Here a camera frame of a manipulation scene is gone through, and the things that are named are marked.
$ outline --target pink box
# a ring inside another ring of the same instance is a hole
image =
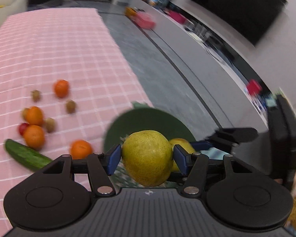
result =
[[[138,26],[144,29],[152,29],[155,26],[152,17],[146,12],[138,12],[134,21]]]
[[[186,17],[184,17],[183,15],[175,11],[170,11],[169,17],[173,18],[177,23],[180,23],[180,24],[184,24],[186,20]]]
[[[254,79],[251,79],[246,87],[250,96],[258,95],[262,90],[260,84]]]

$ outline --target table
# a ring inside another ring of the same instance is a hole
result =
[[[70,83],[68,99],[78,105],[73,115],[65,111],[67,99],[54,96],[58,79]],[[37,103],[30,97],[35,89],[42,92]],[[7,138],[24,143],[18,133],[21,110],[36,105],[56,120],[57,130],[46,134],[42,149],[55,159],[76,139],[101,153],[106,128],[132,101],[151,105],[95,9],[43,9],[7,19],[0,28],[0,236],[11,228],[3,210],[5,194],[32,173],[3,148]],[[76,181],[88,185],[84,175]]]

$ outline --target yellow pear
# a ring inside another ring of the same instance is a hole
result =
[[[168,179],[173,151],[161,133],[145,130],[133,133],[125,140],[122,160],[126,171],[137,183],[154,187]]]
[[[182,139],[182,138],[174,138],[174,139],[170,140],[169,143],[171,144],[172,149],[173,149],[174,145],[179,144],[189,154],[192,154],[193,152],[195,152],[195,150],[192,147],[192,145],[187,140],[185,140],[185,139]],[[178,168],[176,162],[173,161],[172,172],[179,172],[179,171],[180,171],[180,169]]]

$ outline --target television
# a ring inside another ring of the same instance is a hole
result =
[[[192,0],[226,21],[255,45],[286,0]]]

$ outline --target pear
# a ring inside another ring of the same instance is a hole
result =
[[[154,187],[164,183],[173,166],[173,151],[159,132],[144,130],[128,136],[122,146],[126,171],[137,183]]]

